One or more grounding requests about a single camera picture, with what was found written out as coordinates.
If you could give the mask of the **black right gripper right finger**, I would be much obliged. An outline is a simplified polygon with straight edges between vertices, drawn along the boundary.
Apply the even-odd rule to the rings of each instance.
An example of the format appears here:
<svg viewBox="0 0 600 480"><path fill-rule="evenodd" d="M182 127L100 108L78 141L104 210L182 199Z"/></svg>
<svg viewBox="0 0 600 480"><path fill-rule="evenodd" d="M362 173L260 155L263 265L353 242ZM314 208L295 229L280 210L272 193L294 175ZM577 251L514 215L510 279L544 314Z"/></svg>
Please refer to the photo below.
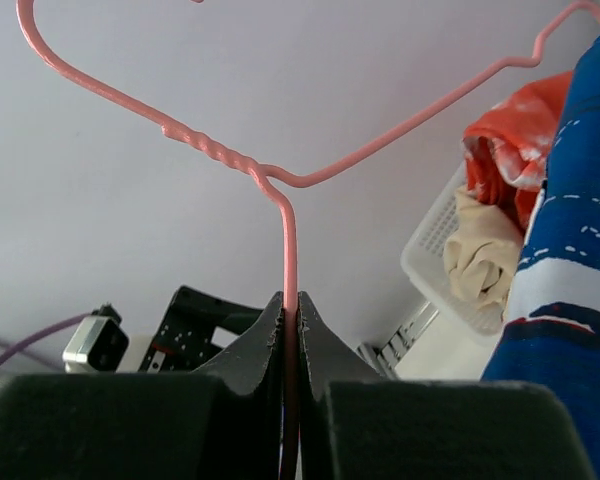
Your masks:
<svg viewBox="0 0 600 480"><path fill-rule="evenodd" d="M521 382L389 380L298 300L306 479L592 479L565 407Z"/></svg>

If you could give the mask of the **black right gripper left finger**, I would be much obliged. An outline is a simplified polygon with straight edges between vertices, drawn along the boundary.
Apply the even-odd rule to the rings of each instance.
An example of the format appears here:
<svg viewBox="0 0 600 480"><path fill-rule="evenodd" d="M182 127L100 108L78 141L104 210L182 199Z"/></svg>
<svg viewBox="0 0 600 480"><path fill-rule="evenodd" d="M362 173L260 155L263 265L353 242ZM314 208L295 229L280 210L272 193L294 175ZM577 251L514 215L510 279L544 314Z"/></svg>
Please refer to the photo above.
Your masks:
<svg viewBox="0 0 600 480"><path fill-rule="evenodd" d="M0 381L0 479L277 479L282 297L191 372Z"/></svg>

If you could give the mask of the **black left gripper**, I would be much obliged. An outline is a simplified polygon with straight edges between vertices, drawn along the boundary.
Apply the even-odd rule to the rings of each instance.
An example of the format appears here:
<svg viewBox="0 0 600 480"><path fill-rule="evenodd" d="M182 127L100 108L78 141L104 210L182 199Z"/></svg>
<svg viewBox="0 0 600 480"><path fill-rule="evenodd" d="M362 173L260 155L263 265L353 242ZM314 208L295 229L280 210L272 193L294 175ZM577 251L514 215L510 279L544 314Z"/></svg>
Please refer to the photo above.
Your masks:
<svg viewBox="0 0 600 480"><path fill-rule="evenodd" d="M174 293L139 370L193 371L233 343L261 313L260 309L181 286Z"/></svg>

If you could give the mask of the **pink hanger with blue trousers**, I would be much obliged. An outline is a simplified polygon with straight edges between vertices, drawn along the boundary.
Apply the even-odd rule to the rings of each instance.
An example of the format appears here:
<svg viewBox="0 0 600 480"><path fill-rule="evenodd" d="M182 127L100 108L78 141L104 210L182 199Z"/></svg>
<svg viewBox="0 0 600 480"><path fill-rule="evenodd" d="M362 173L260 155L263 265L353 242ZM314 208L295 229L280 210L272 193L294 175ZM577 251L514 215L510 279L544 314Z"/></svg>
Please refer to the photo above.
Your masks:
<svg viewBox="0 0 600 480"><path fill-rule="evenodd" d="M529 57L509 56L494 62L474 78L464 82L409 119L341 160L311 174L296 175L279 166L261 164L251 157L226 147L205 133L193 130L169 115L74 68L56 55L44 41L35 23L34 3L32 1L16 3L19 26L26 41L49 67L76 85L155 123L167 138L184 143L229 168L250 175L262 193L279 208L284 245L284 429L281 467L278 475L280 479L295 477L299 444L298 255L294 209L290 200L273 186L269 179L274 178L294 188L308 188L343 173L439 114L501 70L507 67L534 68L538 66L543 60L544 46L548 37L577 10L588 11L600 26L600 6L592 1L574 1L538 33Z"/></svg>

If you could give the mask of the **beige drawstring trousers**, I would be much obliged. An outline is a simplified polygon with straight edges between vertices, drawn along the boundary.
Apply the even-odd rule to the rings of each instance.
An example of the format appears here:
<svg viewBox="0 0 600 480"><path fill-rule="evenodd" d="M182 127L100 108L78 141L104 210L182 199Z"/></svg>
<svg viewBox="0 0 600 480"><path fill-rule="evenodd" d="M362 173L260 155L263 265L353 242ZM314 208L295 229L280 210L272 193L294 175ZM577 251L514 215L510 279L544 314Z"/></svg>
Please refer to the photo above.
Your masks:
<svg viewBox="0 0 600 480"><path fill-rule="evenodd" d="M505 307L523 236L496 205L479 202L465 185L454 192L458 227L446 240L443 264L451 291L477 309Z"/></svg>

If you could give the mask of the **blue patterned trousers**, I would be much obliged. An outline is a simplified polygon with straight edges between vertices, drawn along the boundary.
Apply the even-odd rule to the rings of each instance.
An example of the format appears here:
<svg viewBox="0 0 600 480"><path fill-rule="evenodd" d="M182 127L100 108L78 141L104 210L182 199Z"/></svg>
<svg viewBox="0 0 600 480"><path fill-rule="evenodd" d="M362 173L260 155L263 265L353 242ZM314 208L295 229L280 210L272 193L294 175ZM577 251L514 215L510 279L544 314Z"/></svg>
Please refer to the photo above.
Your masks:
<svg viewBox="0 0 600 480"><path fill-rule="evenodd" d="M600 36L574 69L483 376L552 390L600 478Z"/></svg>

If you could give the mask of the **orange white patterned trousers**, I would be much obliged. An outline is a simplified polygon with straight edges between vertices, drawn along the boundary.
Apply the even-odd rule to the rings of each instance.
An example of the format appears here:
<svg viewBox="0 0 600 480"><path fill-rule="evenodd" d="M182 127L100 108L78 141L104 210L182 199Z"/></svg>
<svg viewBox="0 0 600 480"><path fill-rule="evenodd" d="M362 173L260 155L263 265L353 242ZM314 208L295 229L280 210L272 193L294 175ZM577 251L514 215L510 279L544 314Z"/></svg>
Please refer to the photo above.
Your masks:
<svg viewBox="0 0 600 480"><path fill-rule="evenodd" d="M464 130L467 189L524 231L546 179L546 161L573 73L529 83Z"/></svg>

